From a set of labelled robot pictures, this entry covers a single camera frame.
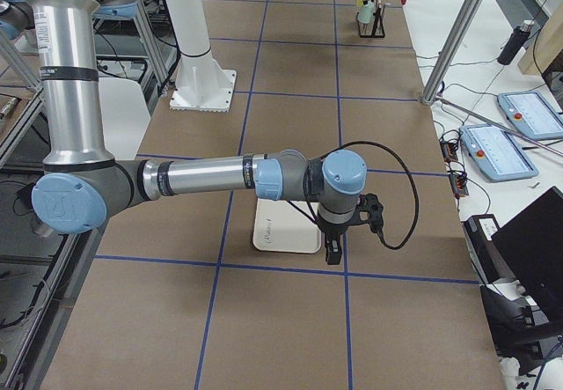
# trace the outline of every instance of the white table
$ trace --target white table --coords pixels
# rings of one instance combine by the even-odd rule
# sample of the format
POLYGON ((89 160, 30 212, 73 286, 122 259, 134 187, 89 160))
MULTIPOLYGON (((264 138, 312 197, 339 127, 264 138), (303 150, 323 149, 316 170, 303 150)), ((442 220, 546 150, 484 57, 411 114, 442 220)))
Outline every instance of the white table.
MULTIPOLYGON (((406 21, 417 55, 425 57, 438 55, 463 1, 407 1, 405 7, 406 21)), ((512 27, 502 14, 496 1, 484 0, 457 51, 453 63, 474 63, 495 59, 501 53, 501 47, 511 33, 512 27)), ((523 54, 524 50, 521 49, 515 60, 504 68, 497 62, 452 66, 444 79, 445 84, 448 86, 452 83, 458 83, 474 91, 484 92, 494 76, 502 70, 487 90, 488 92, 498 94, 500 92, 526 91, 541 85, 543 80, 540 76, 524 76, 520 73, 517 62, 523 54)), ((418 63, 421 66, 422 80, 426 82, 432 69, 424 66, 433 65, 435 59, 419 58, 418 63)), ((558 106, 547 86, 544 85, 537 91, 541 92, 552 105, 558 106)), ((478 105, 475 106, 476 112, 510 127, 506 117, 496 104, 496 98, 491 95, 485 95, 481 98, 480 95, 468 92, 461 87, 451 86, 445 91, 444 98, 467 108, 473 107, 478 101, 478 105)), ((445 108, 462 119, 466 116, 454 108, 445 108)), ((435 120, 443 124, 447 130, 458 129, 461 125, 461 121, 444 113, 440 104, 435 103, 432 110, 435 120)), ((466 124, 479 124, 481 122, 470 118, 466 124)), ((442 128, 437 126, 436 131, 441 135, 442 128)), ((522 144, 523 146, 530 146, 525 142, 522 142, 522 144)), ((563 151, 563 143, 556 144, 554 148, 563 151)), ((500 226, 506 224, 508 220, 536 200, 551 186, 563 188, 563 158, 545 150, 527 151, 527 154, 540 174, 532 179, 502 183, 488 182, 473 161, 464 157, 468 177, 477 181, 491 196, 492 204, 489 212, 494 213, 500 226)), ((472 183, 468 184, 468 189, 470 195, 462 198, 459 204, 459 216, 462 221, 472 215, 484 213, 487 206, 487 199, 482 190, 472 183)))

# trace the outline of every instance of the black screen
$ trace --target black screen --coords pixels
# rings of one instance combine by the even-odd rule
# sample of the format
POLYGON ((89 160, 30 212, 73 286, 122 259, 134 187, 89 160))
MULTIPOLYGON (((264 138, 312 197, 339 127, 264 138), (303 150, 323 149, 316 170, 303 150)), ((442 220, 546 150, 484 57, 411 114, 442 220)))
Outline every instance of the black screen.
POLYGON ((493 243, 550 321, 563 320, 563 194, 549 189, 493 235, 493 243))

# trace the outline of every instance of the black monitor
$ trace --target black monitor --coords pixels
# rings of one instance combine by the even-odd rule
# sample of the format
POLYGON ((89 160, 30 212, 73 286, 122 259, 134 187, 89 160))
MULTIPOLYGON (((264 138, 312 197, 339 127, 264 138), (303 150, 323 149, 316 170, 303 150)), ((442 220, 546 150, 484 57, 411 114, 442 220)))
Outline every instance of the black monitor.
POLYGON ((563 320, 563 194, 550 188, 493 235, 549 321, 563 320))

